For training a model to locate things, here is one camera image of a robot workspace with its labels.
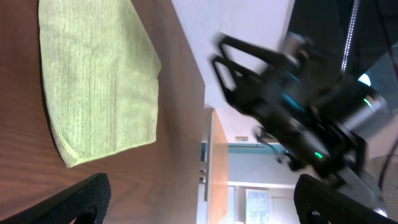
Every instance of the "green light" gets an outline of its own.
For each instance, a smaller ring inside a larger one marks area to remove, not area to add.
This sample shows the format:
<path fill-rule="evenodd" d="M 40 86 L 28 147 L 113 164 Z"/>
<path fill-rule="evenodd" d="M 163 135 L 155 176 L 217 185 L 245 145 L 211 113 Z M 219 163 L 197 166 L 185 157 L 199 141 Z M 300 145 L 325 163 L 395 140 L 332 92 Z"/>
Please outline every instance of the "green light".
<path fill-rule="evenodd" d="M 371 104 L 371 102 L 369 102 L 369 100 L 363 98 L 363 101 L 365 101 L 365 103 L 368 104 L 369 107 L 372 107 L 372 104 Z"/>
<path fill-rule="evenodd" d="M 320 154 L 319 152 L 316 152 L 315 155 L 318 156 L 320 159 L 322 159 L 322 157 L 323 157 L 323 155 Z"/>

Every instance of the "light green cloth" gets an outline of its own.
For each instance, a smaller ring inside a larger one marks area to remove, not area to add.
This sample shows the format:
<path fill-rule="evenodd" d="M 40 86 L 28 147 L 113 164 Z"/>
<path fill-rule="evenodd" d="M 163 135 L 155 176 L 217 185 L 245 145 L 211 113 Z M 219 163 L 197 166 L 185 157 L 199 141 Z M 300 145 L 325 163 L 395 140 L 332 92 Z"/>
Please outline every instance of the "light green cloth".
<path fill-rule="evenodd" d="M 47 109 L 67 167 L 154 142 L 160 61 L 130 0 L 40 0 L 39 25 Z"/>

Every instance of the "brown tabletop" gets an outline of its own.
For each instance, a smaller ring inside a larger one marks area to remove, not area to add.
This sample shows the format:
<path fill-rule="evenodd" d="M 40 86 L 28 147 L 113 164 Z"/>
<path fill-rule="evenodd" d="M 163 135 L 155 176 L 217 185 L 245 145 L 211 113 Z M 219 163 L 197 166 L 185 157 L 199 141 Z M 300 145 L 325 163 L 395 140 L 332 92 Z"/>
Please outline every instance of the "brown tabletop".
<path fill-rule="evenodd" d="M 171 0 L 133 0 L 162 62 L 157 141 L 67 169 L 43 101 L 37 0 L 0 1 L 0 219 L 108 174 L 105 223 L 195 223 L 204 83 Z"/>

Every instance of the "wooden panel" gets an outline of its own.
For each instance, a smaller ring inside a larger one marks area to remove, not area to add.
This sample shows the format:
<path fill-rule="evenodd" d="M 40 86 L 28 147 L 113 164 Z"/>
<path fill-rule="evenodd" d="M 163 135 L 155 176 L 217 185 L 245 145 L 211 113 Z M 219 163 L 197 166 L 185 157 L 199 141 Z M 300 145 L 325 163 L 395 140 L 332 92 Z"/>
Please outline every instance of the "wooden panel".
<path fill-rule="evenodd" d="M 0 219 L 105 172 L 105 223 L 196 223 L 204 83 L 171 1 L 133 3 L 162 62 L 157 140 L 67 169 L 45 113 L 38 0 L 0 1 Z"/>
<path fill-rule="evenodd" d="M 209 221 L 210 224 L 217 224 L 228 211 L 228 142 L 215 110 L 212 146 Z"/>

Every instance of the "towel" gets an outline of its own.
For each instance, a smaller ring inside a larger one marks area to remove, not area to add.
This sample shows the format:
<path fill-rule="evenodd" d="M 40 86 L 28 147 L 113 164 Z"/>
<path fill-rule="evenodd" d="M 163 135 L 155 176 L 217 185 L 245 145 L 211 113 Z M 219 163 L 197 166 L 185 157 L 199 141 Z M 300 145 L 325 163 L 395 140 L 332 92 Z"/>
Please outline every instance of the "towel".
<path fill-rule="evenodd" d="M 160 61 L 130 0 L 40 0 L 47 110 L 67 167 L 156 140 Z"/>

